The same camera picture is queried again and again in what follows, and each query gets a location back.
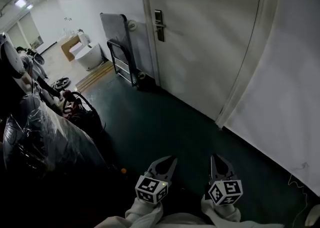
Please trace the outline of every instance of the white door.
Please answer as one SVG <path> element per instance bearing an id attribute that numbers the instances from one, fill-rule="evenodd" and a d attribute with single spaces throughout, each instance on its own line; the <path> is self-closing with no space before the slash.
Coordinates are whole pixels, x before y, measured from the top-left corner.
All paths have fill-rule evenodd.
<path id="1" fill-rule="evenodd" d="M 149 0 L 161 87 L 216 119 L 245 57 L 259 0 Z"/>

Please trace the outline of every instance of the cable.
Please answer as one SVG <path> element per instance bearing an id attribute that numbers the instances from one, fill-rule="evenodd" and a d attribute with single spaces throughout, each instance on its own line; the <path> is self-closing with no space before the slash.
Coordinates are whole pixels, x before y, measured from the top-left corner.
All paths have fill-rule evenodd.
<path id="1" fill-rule="evenodd" d="M 303 170 L 303 169 L 305 169 L 306 167 L 308 167 L 308 164 L 307 164 L 307 163 L 304 163 L 304 164 L 302 165 L 302 168 L 300 168 L 300 169 L 295 169 L 295 170 Z M 292 174 L 290 175 L 290 178 L 289 178 L 289 181 L 288 181 L 288 186 L 290 186 L 290 185 L 292 185 L 292 184 L 295 183 L 296 186 L 297 186 L 299 189 L 302 188 L 302 194 L 305 195 L 305 207 L 304 207 L 304 209 L 301 210 L 301 211 L 296 215 L 296 217 L 294 218 L 294 221 L 293 221 L 293 223 L 292 223 L 292 228 L 294 228 L 294 227 L 295 227 L 295 222 L 296 222 L 298 216 L 299 216 L 303 211 L 305 211 L 305 210 L 307 209 L 307 207 L 308 207 L 308 194 L 304 192 L 305 186 L 299 186 L 296 181 L 292 181 L 292 182 L 290 183 L 291 178 L 292 178 Z"/>

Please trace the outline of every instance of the green floor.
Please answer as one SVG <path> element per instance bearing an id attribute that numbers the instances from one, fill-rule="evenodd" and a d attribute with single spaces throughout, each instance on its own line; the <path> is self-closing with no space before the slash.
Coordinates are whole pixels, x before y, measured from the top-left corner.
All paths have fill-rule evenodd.
<path id="1" fill-rule="evenodd" d="M 143 174 L 152 161 L 176 155 L 173 182 L 200 197 L 209 180 L 209 156 L 215 152 L 232 162 L 242 180 L 244 195 L 236 205 L 243 221 L 291 227 L 304 208 L 305 196 L 295 185 L 288 186 L 287 171 L 164 90 L 138 91 L 110 73 L 84 96 L 105 122 L 118 164 L 130 174 Z M 295 227 L 302 227 L 310 208 L 319 203 L 315 194 L 305 191 L 308 209 Z"/>

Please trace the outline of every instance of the door lock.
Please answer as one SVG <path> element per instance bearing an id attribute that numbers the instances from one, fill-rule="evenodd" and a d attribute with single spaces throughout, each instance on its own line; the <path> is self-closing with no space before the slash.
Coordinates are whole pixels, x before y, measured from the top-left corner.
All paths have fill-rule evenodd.
<path id="1" fill-rule="evenodd" d="M 156 26 L 156 32 L 158 34 L 158 40 L 161 42 L 164 42 L 165 40 L 165 35 L 164 35 L 164 29 L 167 27 L 163 23 L 163 18 L 162 18 L 162 11 L 161 10 L 154 10 L 155 14 L 155 26 Z"/>

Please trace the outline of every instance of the wooden pallet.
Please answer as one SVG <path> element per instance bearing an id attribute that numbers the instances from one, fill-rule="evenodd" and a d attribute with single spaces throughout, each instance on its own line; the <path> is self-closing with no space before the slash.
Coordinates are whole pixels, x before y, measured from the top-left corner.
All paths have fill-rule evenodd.
<path id="1" fill-rule="evenodd" d="M 92 86 L 95 82 L 97 82 L 101 77 L 109 73 L 110 71 L 113 71 L 114 65 L 111 61 L 107 61 L 101 67 L 97 68 L 95 71 L 93 71 L 90 75 L 86 76 L 84 79 L 82 79 L 79 83 L 77 83 L 75 86 L 77 88 L 77 91 L 80 93 L 83 93 L 85 90 L 87 90 L 90 86 Z"/>

